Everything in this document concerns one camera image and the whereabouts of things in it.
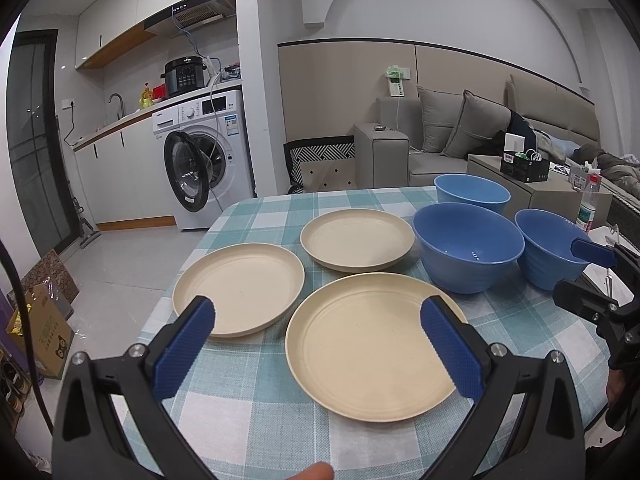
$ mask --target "electric pressure cooker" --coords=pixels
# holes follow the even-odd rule
[[[164,79],[167,97],[175,97],[198,88],[204,88],[204,73],[202,58],[199,56],[180,57],[164,66]]]

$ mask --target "gray pillow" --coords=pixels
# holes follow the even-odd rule
[[[511,111],[506,106],[465,90],[458,124],[453,128],[442,154],[463,158],[493,139],[500,130],[506,131],[510,121]]]
[[[418,97],[422,105],[422,149],[429,153],[440,153],[444,150],[453,127],[458,123],[462,95],[436,92],[418,86]]]

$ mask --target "blue gripper pad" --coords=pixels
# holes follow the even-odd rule
[[[605,269],[611,269],[618,264],[618,259],[611,248],[589,240],[583,240],[582,238],[576,238],[571,242],[571,254],[585,262],[591,262]]]
[[[162,328],[177,331],[153,366],[152,390],[157,400],[169,399],[178,392],[191,365],[211,334],[215,320],[216,311],[211,300],[196,296],[172,325]]]
[[[482,366],[458,330],[431,298],[422,302],[420,324],[460,395],[478,402],[484,393]]]

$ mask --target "shoe rack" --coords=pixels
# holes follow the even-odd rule
[[[0,347],[0,416],[8,423],[13,434],[24,413],[24,401],[30,389],[30,380]]]

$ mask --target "table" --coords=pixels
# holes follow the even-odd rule
[[[511,200],[502,213],[509,220],[521,209],[544,209],[575,222],[580,211],[582,193],[575,191],[566,176],[549,171],[546,182],[521,182],[500,172],[500,157],[469,155],[466,166],[468,174],[483,176],[504,186],[511,193]],[[593,226],[603,226],[607,221],[613,194],[604,186],[596,196],[596,215]]]
[[[299,304],[316,288],[344,276],[315,264],[300,246],[300,231],[312,218],[359,207],[410,220],[417,208],[434,202],[433,187],[245,200],[215,222],[181,272],[212,250],[231,244],[282,245],[305,266]],[[428,280],[416,247],[389,271]],[[175,319],[172,288],[149,317],[140,341],[150,341]],[[604,341],[595,335],[593,325],[554,306],[549,294],[528,285],[515,264],[487,292],[452,297],[487,342],[503,342],[515,354],[536,357],[561,349],[570,363],[585,423],[605,405]],[[320,460],[334,466],[338,480],[418,479],[462,423],[469,401],[455,392],[429,412],[393,424],[366,424],[335,415],[314,403],[290,374],[284,354],[289,317],[235,342],[207,342],[176,397],[164,401],[196,453],[221,480],[283,479]],[[508,411],[484,467],[497,461],[515,416],[516,409]],[[124,427],[140,462],[157,470],[129,413]]]

